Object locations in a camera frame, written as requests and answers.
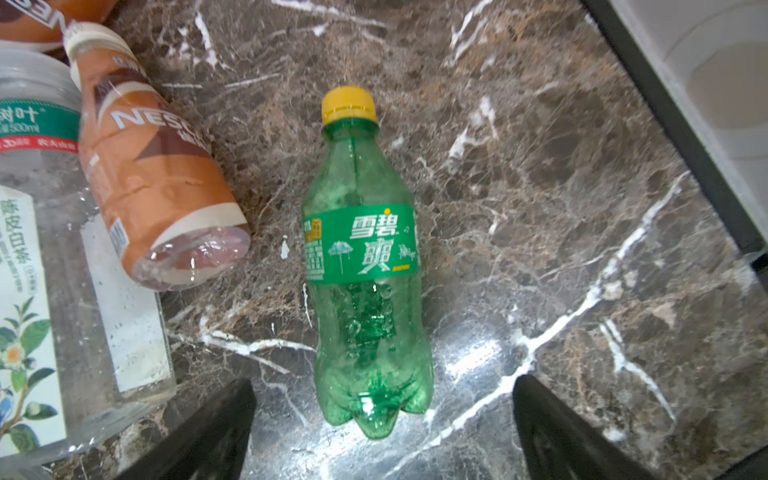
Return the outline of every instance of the orange bottle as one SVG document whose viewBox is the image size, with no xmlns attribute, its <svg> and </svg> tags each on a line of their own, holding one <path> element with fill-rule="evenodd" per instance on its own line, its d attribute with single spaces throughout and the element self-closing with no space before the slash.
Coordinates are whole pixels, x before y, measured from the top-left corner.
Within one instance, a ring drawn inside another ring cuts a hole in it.
<svg viewBox="0 0 768 480">
<path fill-rule="evenodd" d="M 109 28 L 75 23 L 64 47 L 83 94 L 81 165 L 128 275 L 182 290 L 232 267 L 250 235 L 207 142 Z"/>
<path fill-rule="evenodd" d="M 0 0 L 0 48 L 61 47 L 74 21 L 103 22 L 117 0 Z"/>
</svg>

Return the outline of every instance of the white wall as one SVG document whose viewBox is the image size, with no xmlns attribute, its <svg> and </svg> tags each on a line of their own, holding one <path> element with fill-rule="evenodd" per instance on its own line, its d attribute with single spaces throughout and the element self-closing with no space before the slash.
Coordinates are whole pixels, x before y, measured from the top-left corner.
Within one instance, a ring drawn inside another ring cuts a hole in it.
<svg viewBox="0 0 768 480">
<path fill-rule="evenodd" d="M 611 0 L 768 238 L 768 0 Z"/>
</svg>

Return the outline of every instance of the barcode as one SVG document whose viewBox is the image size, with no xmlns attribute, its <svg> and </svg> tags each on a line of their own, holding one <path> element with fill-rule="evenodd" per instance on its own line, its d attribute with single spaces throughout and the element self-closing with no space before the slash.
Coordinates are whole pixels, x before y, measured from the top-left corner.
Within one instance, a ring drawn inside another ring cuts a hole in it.
<svg viewBox="0 0 768 480">
<path fill-rule="evenodd" d="M 123 222 L 119 218 L 109 229 L 109 238 L 112 240 L 114 251 L 118 252 L 118 257 L 123 258 L 123 252 L 131 241 L 128 239 L 128 235 L 123 228 Z"/>
</svg>

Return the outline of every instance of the clear plastic bottle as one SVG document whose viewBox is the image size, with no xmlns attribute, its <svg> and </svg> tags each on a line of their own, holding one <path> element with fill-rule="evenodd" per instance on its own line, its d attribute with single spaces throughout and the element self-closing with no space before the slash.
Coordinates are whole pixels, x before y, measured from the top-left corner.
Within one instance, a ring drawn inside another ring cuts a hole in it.
<svg viewBox="0 0 768 480">
<path fill-rule="evenodd" d="M 112 30 L 76 23 L 64 45 L 83 92 L 83 171 L 125 271 L 147 288 L 182 290 L 230 269 L 250 234 L 207 142 Z"/>
<path fill-rule="evenodd" d="M 83 177 L 79 109 L 65 65 L 0 49 L 0 473 L 175 393 L 157 294 L 120 268 Z"/>
<path fill-rule="evenodd" d="M 376 144 L 367 91 L 328 93 L 323 123 L 328 157 L 303 206 L 317 397 L 331 425 L 355 419 L 383 439 L 400 410 L 426 412 L 434 389 L 413 195 Z"/>
</svg>

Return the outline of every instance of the yellow bottle cap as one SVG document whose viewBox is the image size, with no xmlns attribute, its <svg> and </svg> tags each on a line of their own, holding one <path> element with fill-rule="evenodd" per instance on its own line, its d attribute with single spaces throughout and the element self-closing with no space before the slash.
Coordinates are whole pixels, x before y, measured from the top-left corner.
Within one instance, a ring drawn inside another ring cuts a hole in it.
<svg viewBox="0 0 768 480">
<path fill-rule="evenodd" d="M 323 125 L 341 118 L 376 121 L 376 105 L 368 91 L 360 87 L 338 87 L 323 99 Z"/>
</svg>

